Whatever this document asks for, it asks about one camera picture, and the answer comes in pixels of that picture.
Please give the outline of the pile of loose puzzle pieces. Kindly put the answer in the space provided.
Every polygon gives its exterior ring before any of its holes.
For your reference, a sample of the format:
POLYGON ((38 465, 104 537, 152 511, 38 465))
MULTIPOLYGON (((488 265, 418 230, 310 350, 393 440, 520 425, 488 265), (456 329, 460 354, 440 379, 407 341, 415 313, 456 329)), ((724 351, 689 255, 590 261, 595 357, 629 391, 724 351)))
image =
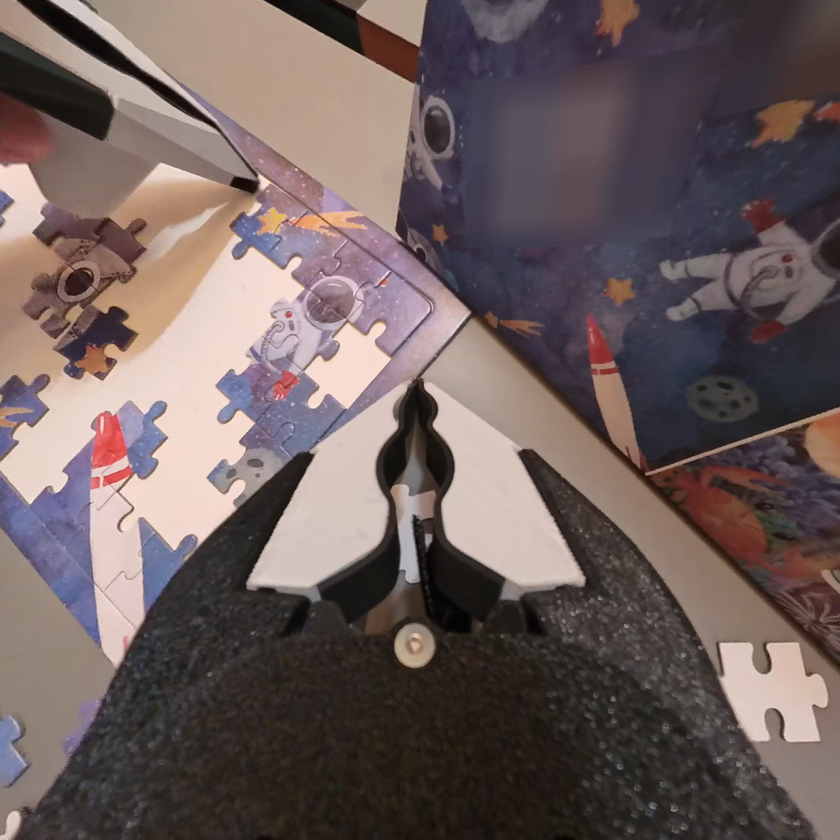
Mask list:
MULTIPOLYGON (((100 708, 102 697, 84 701, 78 708, 77 725, 69 731, 62 743, 62 756, 68 760, 79 748, 100 708)), ((24 728, 11 715, 1 720, 1 788, 9 789, 29 767, 29 761, 18 751, 16 742, 24 735, 24 728)), ((32 808, 19 805, 15 808, 2 807, 2 839, 16 838, 20 828, 27 821, 32 808)))

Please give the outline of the joined satellite puzzle pieces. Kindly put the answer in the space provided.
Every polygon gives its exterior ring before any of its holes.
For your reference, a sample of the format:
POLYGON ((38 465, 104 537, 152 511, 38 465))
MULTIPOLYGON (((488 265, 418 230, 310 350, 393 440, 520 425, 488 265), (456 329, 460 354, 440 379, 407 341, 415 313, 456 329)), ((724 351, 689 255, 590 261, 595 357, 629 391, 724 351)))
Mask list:
POLYGON ((40 328, 56 339, 54 351, 65 358, 66 375, 105 380, 117 363, 108 347, 126 351, 137 333, 126 325, 125 310, 100 310, 97 301, 135 276, 135 262, 145 252, 138 236, 147 223, 137 217, 122 227, 109 217, 79 217, 51 203, 40 212, 43 220, 33 234, 53 249, 60 265, 32 279, 23 313, 35 321, 47 314, 40 328))

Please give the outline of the printed puzzle box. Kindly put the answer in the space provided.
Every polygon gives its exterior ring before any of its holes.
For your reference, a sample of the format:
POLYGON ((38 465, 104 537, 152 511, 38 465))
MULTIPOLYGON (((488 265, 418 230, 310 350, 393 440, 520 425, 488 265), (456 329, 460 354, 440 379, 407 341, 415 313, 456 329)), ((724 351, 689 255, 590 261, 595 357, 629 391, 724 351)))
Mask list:
POLYGON ((835 660, 838 2, 427 2, 397 233, 835 660))

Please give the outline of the white-backed puzzle piece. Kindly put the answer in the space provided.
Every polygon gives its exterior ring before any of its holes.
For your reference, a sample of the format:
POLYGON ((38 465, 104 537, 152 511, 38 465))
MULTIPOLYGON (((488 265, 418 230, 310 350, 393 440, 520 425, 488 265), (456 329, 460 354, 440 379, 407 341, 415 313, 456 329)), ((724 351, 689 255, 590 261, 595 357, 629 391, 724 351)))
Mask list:
POLYGON ((769 742, 765 715, 777 711, 782 719, 781 736, 786 742, 821 741, 815 708, 828 706, 829 694, 821 675, 805 671, 802 650, 796 642, 769 643, 768 671, 753 663, 751 643, 719 643, 721 686, 745 735, 753 742, 769 742))
POLYGON ((418 558, 432 541, 432 521, 435 490, 411 494, 408 485, 395 484, 392 488, 395 502, 397 538, 400 548, 400 572, 407 585, 420 581, 418 558))

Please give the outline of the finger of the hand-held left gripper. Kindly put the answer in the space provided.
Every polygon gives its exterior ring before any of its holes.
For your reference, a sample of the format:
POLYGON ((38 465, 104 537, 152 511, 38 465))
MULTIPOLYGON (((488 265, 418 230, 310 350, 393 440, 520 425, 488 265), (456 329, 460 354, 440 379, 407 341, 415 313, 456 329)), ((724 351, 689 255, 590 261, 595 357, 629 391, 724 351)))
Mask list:
POLYGON ((37 2, 36 17, 61 37, 49 56, 108 94, 106 142, 122 151, 235 149, 207 110, 85 3, 37 2))
POLYGON ((44 113, 54 150, 31 172, 48 202, 79 216, 108 216, 160 164, 256 193, 259 175, 213 119, 202 120, 207 112, 187 114, 99 59, 73 60, 70 69, 111 110, 103 129, 81 127, 80 105, 68 117, 44 113))

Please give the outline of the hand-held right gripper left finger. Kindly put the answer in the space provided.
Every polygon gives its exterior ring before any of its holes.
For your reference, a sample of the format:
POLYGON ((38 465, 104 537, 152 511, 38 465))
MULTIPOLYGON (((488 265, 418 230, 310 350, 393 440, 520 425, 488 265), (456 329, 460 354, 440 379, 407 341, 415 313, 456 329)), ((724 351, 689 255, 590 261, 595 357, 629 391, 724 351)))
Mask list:
POLYGON ((321 441, 247 580, 310 602, 331 602, 352 623, 392 590, 400 544, 392 486, 406 466, 410 381, 321 441))

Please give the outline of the comet print puzzle piece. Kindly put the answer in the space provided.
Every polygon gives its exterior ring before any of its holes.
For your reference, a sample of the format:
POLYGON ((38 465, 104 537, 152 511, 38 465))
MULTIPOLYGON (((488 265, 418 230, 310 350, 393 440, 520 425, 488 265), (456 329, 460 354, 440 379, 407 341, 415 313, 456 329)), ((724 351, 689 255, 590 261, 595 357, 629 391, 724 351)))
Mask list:
POLYGON ((39 374, 30 383, 14 374, 1 385, 1 459, 16 447, 14 435, 21 425, 33 427, 47 414, 40 393, 49 383, 48 374, 39 374))

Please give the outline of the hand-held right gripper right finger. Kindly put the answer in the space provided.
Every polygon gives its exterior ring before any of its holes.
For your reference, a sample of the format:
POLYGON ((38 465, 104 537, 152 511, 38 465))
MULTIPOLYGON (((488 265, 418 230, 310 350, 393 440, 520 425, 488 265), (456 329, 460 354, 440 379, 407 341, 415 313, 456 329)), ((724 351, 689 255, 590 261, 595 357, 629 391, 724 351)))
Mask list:
POLYGON ((561 587, 585 574, 509 437, 432 384, 417 381, 417 419, 438 484, 431 582, 470 618, 502 601, 561 587))

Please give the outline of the space puzzle board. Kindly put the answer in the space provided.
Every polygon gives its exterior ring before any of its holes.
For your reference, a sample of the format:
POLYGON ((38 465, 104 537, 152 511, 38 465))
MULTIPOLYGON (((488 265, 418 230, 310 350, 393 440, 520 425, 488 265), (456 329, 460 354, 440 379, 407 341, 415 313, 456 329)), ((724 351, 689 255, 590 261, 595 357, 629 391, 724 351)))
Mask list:
POLYGON ((137 333, 105 380, 64 372, 23 306, 60 266, 45 199, 2 167, 2 384, 48 374, 48 412, 2 458, 2 531, 112 667, 195 546, 291 456, 424 372, 466 308, 395 238, 231 119, 249 196, 165 164, 131 281, 97 308, 137 333))

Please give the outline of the person's left hand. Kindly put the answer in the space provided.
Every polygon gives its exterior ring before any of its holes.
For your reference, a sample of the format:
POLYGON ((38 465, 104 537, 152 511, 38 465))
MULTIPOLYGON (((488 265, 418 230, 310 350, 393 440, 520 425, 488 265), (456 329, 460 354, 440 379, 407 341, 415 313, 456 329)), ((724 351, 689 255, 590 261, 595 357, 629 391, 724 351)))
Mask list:
POLYGON ((1 97, 1 165, 32 164, 49 157, 54 144, 40 114, 1 97))

